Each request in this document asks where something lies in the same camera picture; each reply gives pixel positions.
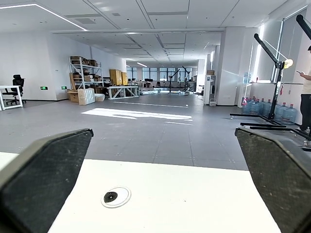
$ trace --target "ceiling light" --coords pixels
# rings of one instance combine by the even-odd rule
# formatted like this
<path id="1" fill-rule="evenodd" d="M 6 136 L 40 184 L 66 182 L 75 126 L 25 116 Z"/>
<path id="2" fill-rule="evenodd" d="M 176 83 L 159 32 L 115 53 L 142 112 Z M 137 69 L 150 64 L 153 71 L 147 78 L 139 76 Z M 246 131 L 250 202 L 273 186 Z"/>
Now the ceiling light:
<path id="1" fill-rule="evenodd" d="M 143 67 L 147 67 L 146 65 L 144 65 L 144 64 L 142 64 L 142 63 L 139 63 L 139 62 L 137 62 L 137 64 L 138 64 L 138 65 L 141 65 L 141 66 L 143 66 Z"/>
<path id="2" fill-rule="evenodd" d="M 35 3 L 33 3 L 33 4 L 23 4 L 23 5 L 14 5 L 14 6 L 3 6 L 3 7 L 0 7 L 0 10 L 2 10 L 2 9 L 10 9 L 10 8 L 26 7 L 26 6 L 37 6 L 37 7 L 41 8 L 42 10 L 45 10 L 45 11 L 51 13 L 52 15 L 55 15 L 56 17 L 59 17 L 59 18 L 61 18 L 62 20 L 64 20 L 64 21 L 66 21 L 66 22 L 68 22 L 68 23 L 70 23 L 70 24 L 72 24 L 72 25 L 74 25 L 74 26 L 76 26 L 76 27 L 82 29 L 83 31 L 88 31 L 88 29 L 85 29 L 85 28 L 83 28 L 83 27 L 80 27 L 78 24 L 75 24 L 75 23 L 71 22 L 70 20 L 68 20 L 68 19 L 66 19 L 66 18 L 64 18 L 64 17 L 62 17 L 62 16 L 60 16 L 60 15 L 54 13 L 53 11 L 50 11 L 50 10 L 44 8 L 43 6 L 40 6 L 40 5 L 35 4 Z"/>

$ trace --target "office chair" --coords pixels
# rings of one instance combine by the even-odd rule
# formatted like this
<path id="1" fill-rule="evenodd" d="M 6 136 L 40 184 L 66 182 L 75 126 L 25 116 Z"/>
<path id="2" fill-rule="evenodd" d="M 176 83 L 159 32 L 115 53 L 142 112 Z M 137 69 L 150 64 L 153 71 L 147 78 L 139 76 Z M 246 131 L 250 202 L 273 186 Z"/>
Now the office chair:
<path id="1" fill-rule="evenodd" d="M 23 96 L 23 86 L 24 86 L 24 79 L 21 78 L 20 74 L 13 75 L 13 85 L 19 85 L 19 91 L 20 96 Z M 16 96 L 18 96 L 17 88 L 11 88 L 12 92 L 8 92 L 8 89 L 5 89 L 6 92 L 3 93 L 3 95 L 12 95 L 14 97 L 14 100 L 10 100 L 6 102 L 6 105 L 9 103 L 13 105 L 15 103 L 17 105 L 17 102 L 19 101 Z"/>

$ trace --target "black metal stand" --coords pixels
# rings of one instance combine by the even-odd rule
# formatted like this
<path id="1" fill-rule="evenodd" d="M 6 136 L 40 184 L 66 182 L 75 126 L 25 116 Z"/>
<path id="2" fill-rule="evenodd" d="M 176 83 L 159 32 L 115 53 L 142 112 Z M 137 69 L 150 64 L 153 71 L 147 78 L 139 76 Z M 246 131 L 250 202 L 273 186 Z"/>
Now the black metal stand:
<path id="1" fill-rule="evenodd" d="M 304 27 L 308 27 L 307 24 L 304 22 L 303 17 L 302 17 L 302 21 L 301 21 L 301 17 L 297 16 L 297 21 L 299 20 L 300 23 Z M 310 28 L 309 29 L 304 29 L 304 31 L 310 33 L 310 34 L 308 34 L 308 36 L 311 39 L 311 29 Z M 238 117 L 259 117 L 259 118 L 269 122 L 269 124 L 241 123 L 241 126 L 250 126 L 250 129 L 252 129 L 252 130 L 271 130 L 271 131 L 288 131 L 288 132 L 293 132 L 294 134 L 302 136 L 303 138 L 305 138 L 306 141 L 304 143 L 305 143 L 305 146 L 307 146 L 308 145 L 308 141 L 311 141 L 311 134 L 308 135 L 308 134 L 306 134 L 306 133 L 304 133 L 304 132 L 302 132 L 300 130 L 295 130 L 295 129 L 287 128 L 287 126 L 282 125 L 282 124 L 274 121 L 276 103 L 277 103 L 278 93 L 279 93 L 279 90 L 280 90 L 280 87 L 281 87 L 281 81 L 282 81 L 282 77 L 283 77 L 283 70 L 284 70 L 285 62 L 277 60 L 277 58 L 271 53 L 271 51 L 267 48 L 267 46 L 264 44 L 264 42 L 259 38 L 258 34 L 255 34 L 254 38 L 261 45 L 261 47 L 265 50 L 265 52 L 269 55 L 269 57 L 273 60 L 273 62 L 275 63 L 276 68 L 279 70 L 278 71 L 278 76 L 277 76 L 277 79 L 276 79 L 276 83 L 275 83 L 276 84 L 276 88 L 275 88 L 275 91 L 274 91 L 274 96 L 273 96 L 273 101 L 272 101 L 270 113 L 269 113 L 268 117 L 262 116 L 262 115 L 232 114 L 231 113 L 230 114 L 231 119 L 233 118 L 233 116 L 238 116 Z"/>
<path id="2" fill-rule="evenodd" d="M 176 71 L 176 72 L 173 74 L 173 76 L 171 76 L 171 78 L 170 78 L 170 92 L 169 92 L 169 94 L 179 94 L 179 93 L 174 93 L 174 92 L 172 92 L 172 78 L 173 78 L 178 72 L 179 72 L 179 69 L 178 69 L 178 71 Z"/>
<path id="3" fill-rule="evenodd" d="M 277 103 L 279 89 L 281 87 L 281 80 L 282 80 L 282 77 L 283 77 L 283 70 L 284 70 L 285 62 L 277 60 L 277 58 L 271 53 L 271 51 L 267 48 L 267 46 L 264 44 L 264 42 L 259 38 L 259 35 L 257 33 L 254 35 L 254 38 L 261 45 L 261 47 L 265 50 L 265 52 L 269 55 L 269 57 L 274 61 L 276 68 L 279 69 L 277 80 L 276 80 L 276 88 L 275 88 L 275 91 L 274 91 L 274 96 L 273 96 L 273 100 L 272 100 L 272 105 L 271 105 L 270 113 L 268 115 L 268 119 L 266 119 L 264 116 L 261 116 L 261 115 L 246 115 L 246 114 L 233 114 L 233 113 L 230 113 L 230 116 L 231 116 L 231 118 L 233 118 L 233 116 L 238 116 L 238 117 L 260 117 L 260 118 L 262 118 L 262 119 L 264 119 L 264 120 L 266 120 L 266 121 L 268 121 L 268 122 L 270 122 L 272 124 L 279 124 L 279 123 L 273 121 L 273 119 L 275 117 L 275 113 L 274 112 L 275 112 L 275 109 L 276 109 L 276 103 Z"/>
<path id="4" fill-rule="evenodd" d="M 187 81 L 188 81 L 188 78 L 189 78 L 189 75 L 190 75 L 190 71 L 187 71 L 187 69 L 183 66 L 183 68 L 185 69 L 185 72 L 187 73 L 187 78 L 185 78 L 185 90 L 184 92 L 186 93 L 186 90 L 187 90 Z"/>

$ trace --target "white desk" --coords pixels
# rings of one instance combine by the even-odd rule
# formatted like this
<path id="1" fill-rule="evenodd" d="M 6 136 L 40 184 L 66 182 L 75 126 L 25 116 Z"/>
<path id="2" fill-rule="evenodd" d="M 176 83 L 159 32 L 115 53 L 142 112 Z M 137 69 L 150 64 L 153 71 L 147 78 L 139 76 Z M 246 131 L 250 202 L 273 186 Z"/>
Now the white desk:
<path id="1" fill-rule="evenodd" d="M 8 106 L 6 107 L 6 105 L 3 102 L 3 97 L 2 97 L 2 93 L 1 93 L 1 89 L 10 89 L 10 88 L 16 88 L 17 89 L 17 93 L 18 93 L 18 99 L 19 99 L 19 104 L 18 105 L 13 105 L 13 106 Z M 19 108 L 19 107 L 23 107 L 23 101 L 21 100 L 21 95 L 20 95 L 20 91 L 19 91 L 19 86 L 1 86 L 0 85 L 0 104 L 1 104 L 1 109 L 2 110 L 6 110 L 6 109 L 10 109 L 10 108 Z"/>
<path id="2" fill-rule="evenodd" d="M 102 206 L 116 186 L 131 190 L 129 202 Z M 280 233 L 248 171 L 86 159 L 49 233 L 110 231 Z"/>

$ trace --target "air vent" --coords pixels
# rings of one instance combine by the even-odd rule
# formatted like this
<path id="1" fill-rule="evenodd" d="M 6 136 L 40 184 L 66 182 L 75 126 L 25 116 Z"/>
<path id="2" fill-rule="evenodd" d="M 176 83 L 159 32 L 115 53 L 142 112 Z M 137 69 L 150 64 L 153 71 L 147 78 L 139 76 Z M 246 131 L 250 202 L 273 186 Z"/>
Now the air vent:
<path id="1" fill-rule="evenodd" d="M 76 20 L 82 24 L 96 24 L 95 21 L 90 18 L 76 18 Z"/>

